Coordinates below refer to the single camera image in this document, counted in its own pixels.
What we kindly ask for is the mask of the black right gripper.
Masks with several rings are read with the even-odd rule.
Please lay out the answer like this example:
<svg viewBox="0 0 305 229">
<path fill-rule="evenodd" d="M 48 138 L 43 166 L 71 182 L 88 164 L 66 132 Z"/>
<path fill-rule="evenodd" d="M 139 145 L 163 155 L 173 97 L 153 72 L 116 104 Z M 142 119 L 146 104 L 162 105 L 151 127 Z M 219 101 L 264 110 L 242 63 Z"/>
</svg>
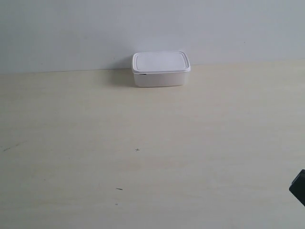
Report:
<svg viewBox="0 0 305 229">
<path fill-rule="evenodd" d="M 289 191 L 305 206 L 305 170 L 302 169 L 292 181 Z"/>
</svg>

